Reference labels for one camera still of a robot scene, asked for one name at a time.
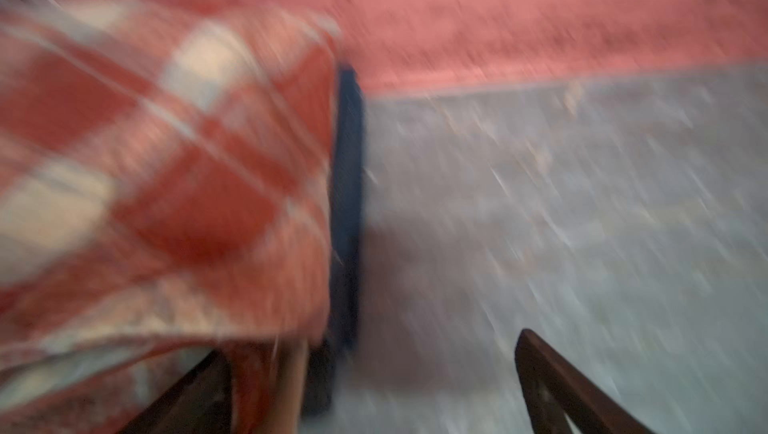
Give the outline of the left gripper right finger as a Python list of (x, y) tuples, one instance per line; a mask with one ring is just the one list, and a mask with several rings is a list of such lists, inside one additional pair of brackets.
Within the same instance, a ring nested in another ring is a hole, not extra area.
[(533, 330), (520, 332), (514, 360), (535, 433), (652, 433)]

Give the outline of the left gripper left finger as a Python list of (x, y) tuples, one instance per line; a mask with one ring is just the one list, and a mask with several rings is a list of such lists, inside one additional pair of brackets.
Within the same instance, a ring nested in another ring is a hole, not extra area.
[(211, 352), (146, 410), (123, 434), (230, 433), (232, 417), (229, 363)]

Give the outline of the red cloth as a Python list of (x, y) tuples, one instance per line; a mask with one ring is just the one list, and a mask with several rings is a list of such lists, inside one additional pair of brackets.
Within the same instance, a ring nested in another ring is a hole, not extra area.
[(1, 429), (116, 433), (205, 351), (230, 433), (292, 433), (330, 310), (331, 18), (1, 13)]

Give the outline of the denim skirt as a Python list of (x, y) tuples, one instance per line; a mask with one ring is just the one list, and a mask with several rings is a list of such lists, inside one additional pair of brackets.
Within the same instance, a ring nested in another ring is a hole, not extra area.
[(333, 405), (337, 367), (359, 332), (365, 106), (355, 70), (339, 68), (336, 142), (331, 172), (330, 314), (322, 344), (310, 351), (301, 416)]

